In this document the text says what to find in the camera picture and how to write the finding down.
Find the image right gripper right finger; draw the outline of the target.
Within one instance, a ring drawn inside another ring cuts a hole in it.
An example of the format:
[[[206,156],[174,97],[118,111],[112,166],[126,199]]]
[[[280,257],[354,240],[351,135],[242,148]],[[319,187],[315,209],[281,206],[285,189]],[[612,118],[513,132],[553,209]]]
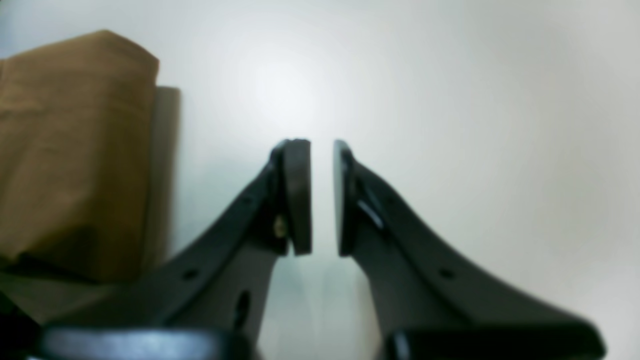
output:
[[[430,229],[343,140],[334,142],[338,253],[366,276],[378,360],[602,360],[587,319],[530,296]]]

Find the image right gripper black left finger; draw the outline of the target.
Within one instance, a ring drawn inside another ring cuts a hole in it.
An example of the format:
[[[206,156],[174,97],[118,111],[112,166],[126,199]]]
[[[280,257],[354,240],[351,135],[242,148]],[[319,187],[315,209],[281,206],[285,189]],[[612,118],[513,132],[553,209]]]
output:
[[[313,250],[311,143],[283,140],[181,253],[43,327],[41,360],[253,360],[275,263]]]

